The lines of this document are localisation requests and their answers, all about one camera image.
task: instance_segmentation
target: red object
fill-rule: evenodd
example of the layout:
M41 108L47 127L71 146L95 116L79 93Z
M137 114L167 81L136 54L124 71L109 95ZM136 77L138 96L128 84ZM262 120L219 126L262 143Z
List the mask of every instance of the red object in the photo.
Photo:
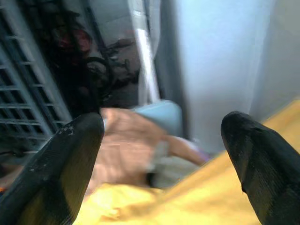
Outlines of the red object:
M90 53L92 42L90 35L85 30L74 30L73 34L78 42L80 51L84 53L85 57L87 57L87 55ZM74 49L68 34L63 36L63 38L60 40L59 46L66 51L73 51Z

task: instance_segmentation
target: metal grille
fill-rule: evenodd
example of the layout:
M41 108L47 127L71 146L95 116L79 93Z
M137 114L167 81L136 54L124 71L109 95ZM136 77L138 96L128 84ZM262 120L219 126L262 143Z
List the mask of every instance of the metal grille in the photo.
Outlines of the metal grille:
M0 132L36 149L71 116L13 0L0 5Z

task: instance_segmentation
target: yellow fabric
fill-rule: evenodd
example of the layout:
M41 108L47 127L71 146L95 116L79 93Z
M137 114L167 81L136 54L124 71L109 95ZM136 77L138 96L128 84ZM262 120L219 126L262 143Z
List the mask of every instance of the yellow fabric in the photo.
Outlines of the yellow fabric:
M265 122L300 149L300 101ZM223 152L167 190L103 185L82 204L76 225L258 225L236 171Z

